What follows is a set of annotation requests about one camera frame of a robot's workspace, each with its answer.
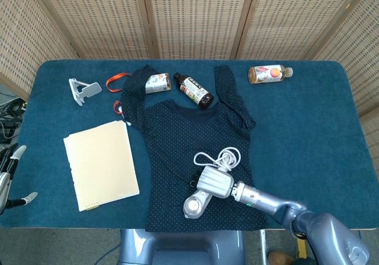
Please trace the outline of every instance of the teal felt surface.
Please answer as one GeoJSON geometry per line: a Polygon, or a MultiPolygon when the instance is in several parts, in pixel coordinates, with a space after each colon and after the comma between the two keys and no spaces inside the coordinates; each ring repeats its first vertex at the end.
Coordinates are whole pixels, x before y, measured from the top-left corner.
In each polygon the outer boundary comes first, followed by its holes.
{"type": "MultiPolygon", "coordinates": [[[[238,93],[256,121],[252,130],[250,166],[257,188],[273,195],[301,200],[316,212],[330,212],[349,228],[379,226],[379,187],[362,134],[349,82],[336,62],[253,60],[56,60],[38,70],[21,128],[21,158],[9,197],[37,191],[25,207],[6,210],[2,226],[144,228],[150,197],[150,160],[142,136],[128,127],[140,187],[138,196],[79,212],[63,138],[71,133],[120,119],[106,80],[116,73],[145,65],[160,72],[192,75],[215,95],[213,68],[229,65],[238,93]],[[251,66],[282,63],[292,78],[251,85],[251,66]],[[103,91],[74,102],[68,79],[99,82],[103,91]]],[[[122,87],[123,80],[113,86],[122,87]]],[[[146,106],[173,98],[197,106],[175,84],[172,91],[149,94],[146,106]]],[[[269,228],[279,228],[269,219],[269,228]]]]}

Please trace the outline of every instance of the dark blue shirt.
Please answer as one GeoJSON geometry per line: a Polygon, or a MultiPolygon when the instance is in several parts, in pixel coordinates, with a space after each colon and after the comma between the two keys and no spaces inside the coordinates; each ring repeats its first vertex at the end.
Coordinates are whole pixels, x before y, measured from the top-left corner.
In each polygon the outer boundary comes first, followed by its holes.
{"type": "Polygon", "coordinates": [[[230,68],[214,68],[219,101],[205,110],[181,107],[174,100],[145,108],[146,81],[151,75],[159,73],[149,66],[137,70],[124,84],[121,94],[125,120],[141,131],[152,163],[152,191],[146,230],[251,231],[265,228],[266,220],[262,212],[235,202],[232,197],[213,197],[198,219],[187,219],[183,213],[185,199],[196,191],[190,182],[203,169],[193,163],[197,152],[217,158],[222,149],[229,146],[237,148],[241,153],[241,162],[230,174],[235,181],[242,180],[253,185],[249,147],[250,131],[255,122],[242,97],[237,94],[230,68]]]}

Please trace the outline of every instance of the orange juice bottle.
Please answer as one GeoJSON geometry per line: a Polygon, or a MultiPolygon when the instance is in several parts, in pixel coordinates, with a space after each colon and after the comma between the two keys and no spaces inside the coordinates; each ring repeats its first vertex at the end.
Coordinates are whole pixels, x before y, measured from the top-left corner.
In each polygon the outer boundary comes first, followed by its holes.
{"type": "Polygon", "coordinates": [[[276,82],[291,77],[292,74],[292,68],[285,68],[282,65],[253,66],[249,69],[249,81],[251,84],[276,82]]]}

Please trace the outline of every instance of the notebook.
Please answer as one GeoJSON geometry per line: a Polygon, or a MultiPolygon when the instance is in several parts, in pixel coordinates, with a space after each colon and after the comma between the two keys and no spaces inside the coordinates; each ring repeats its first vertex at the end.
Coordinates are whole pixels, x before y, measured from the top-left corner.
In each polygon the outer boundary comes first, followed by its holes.
{"type": "Polygon", "coordinates": [[[123,121],[71,134],[63,141],[80,212],[140,193],[123,121]]]}

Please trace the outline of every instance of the woven partition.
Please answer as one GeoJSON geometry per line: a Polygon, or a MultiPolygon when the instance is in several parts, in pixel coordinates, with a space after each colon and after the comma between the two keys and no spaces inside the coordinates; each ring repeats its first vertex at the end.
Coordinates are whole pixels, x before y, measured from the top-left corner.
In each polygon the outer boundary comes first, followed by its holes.
{"type": "Polygon", "coordinates": [[[345,0],[253,0],[237,58],[302,59],[345,0]]]}
{"type": "Polygon", "coordinates": [[[228,59],[245,0],[150,0],[162,59],[228,59]]]}
{"type": "Polygon", "coordinates": [[[379,108],[369,118],[362,120],[362,128],[379,178],[379,108]]]}
{"type": "Polygon", "coordinates": [[[379,0],[362,0],[315,59],[346,69],[359,113],[379,106],[379,0]]]}
{"type": "Polygon", "coordinates": [[[138,0],[45,1],[80,48],[81,58],[149,57],[138,0]]]}
{"type": "Polygon", "coordinates": [[[36,0],[0,0],[0,31],[0,79],[24,99],[43,62],[76,57],[36,0]]]}

